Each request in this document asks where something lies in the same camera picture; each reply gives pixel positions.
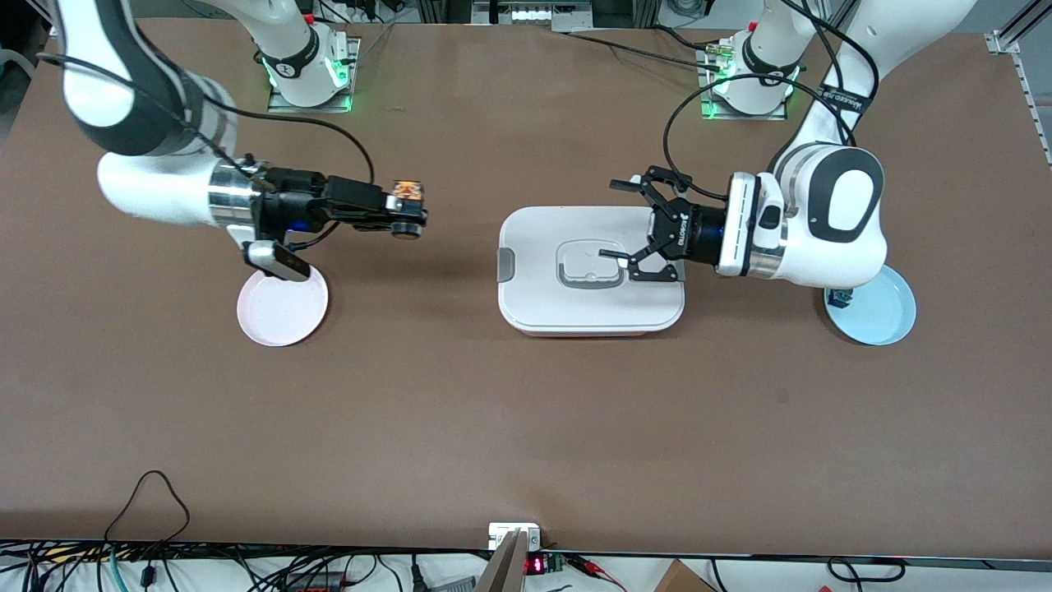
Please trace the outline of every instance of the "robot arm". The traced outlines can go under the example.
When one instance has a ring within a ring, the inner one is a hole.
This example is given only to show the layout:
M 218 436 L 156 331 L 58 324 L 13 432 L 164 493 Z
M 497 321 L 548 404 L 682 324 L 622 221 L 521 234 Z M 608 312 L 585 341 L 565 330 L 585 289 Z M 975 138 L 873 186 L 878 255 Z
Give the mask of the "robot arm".
M 863 0 L 846 35 L 871 56 L 876 76 L 864 56 L 845 43 L 837 55 L 844 80 L 838 81 L 830 68 L 820 93 L 853 129 L 879 79 L 959 24 L 974 3 Z M 766 13 L 765 18 L 770 14 L 778 13 Z M 793 27 L 783 38 L 798 37 L 796 21 L 780 22 Z M 787 55 L 796 50 L 793 44 Z M 723 275 L 786 279 L 831 288 L 857 287 L 884 264 L 887 241 L 879 221 L 884 169 L 868 150 L 843 145 L 837 118 L 818 102 L 811 104 L 768 171 L 731 177 L 723 207 L 690 203 L 686 200 L 690 179 L 653 166 L 638 183 L 616 181 L 611 186 L 643 192 L 654 180 L 673 185 L 677 193 L 667 202 L 674 218 L 669 208 L 653 203 L 665 201 L 664 197 L 644 193 L 654 220 L 648 242 L 666 260 L 709 263 Z M 639 262 L 621 254 L 607 253 L 622 264 Z
M 324 32 L 308 27 L 291 0 L 241 11 L 223 0 L 222 7 L 249 25 L 261 50 L 277 56 L 265 58 L 274 60 L 271 67 L 280 73 L 289 64 L 282 91 L 310 101 L 336 93 L 338 77 L 327 74 L 331 64 L 318 48 Z M 109 150 L 99 161 L 98 180 L 118 209 L 222 227 L 249 265 L 296 281 L 307 279 L 309 265 L 295 253 L 297 245 L 285 242 L 287 230 L 317 232 L 335 221 L 398 238 L 421 234 L 427 210 L 419 183 L 401 181 L 387 193 L 371 179 L 217 155 L 236 145 L 236 117 L 223 108 L 232 105 L 230 96 L 155 52 L 127 0 L 56 0 L 56 8 L 66 105 L 84 134 Z

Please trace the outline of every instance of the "table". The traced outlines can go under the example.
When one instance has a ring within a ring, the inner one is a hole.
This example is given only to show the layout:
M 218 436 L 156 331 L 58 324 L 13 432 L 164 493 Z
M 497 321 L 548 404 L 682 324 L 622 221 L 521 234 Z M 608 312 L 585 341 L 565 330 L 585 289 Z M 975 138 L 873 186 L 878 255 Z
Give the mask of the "table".
M 237 23 L 142 24 L 263 108 Z M 658 32 L 602 35 L 689 57 Z M 821 49 L 806 62 L 814 83 Z M 1052 557 L 1049 169 L 1010 58 L 978 36 L 896 69 L 857 130 L 887 172 L 889 263 L 918 300 L 889 348 L 838 338 L 814 289 L 702 265 L 683 319 L 650 338 L 504 323 L 503 219 L 640 204 L 607 182 L 662 162 L 689 68 L 533 27 L 396 26 L 353 111 L 328 117 L 383 184 L 424 181 L 430 225 L 308 250 L 332 305 L 287 349 L 241 334 L 250 269 L 224 232 L 105 202 L 58 80 L 41 67 L 0 162 L 0 537 L 98 537 L 157 468 L 194 514 L 186 539 L 480 547 L 489 522 L 523 519 L 562 549 Z M 364 175 L 309 127 L 243 119 L 239 150 Z M 688 113 L 672 150 L 722 187 L 794 128 Z M 179 519 L 151 483 L 115 536 Z

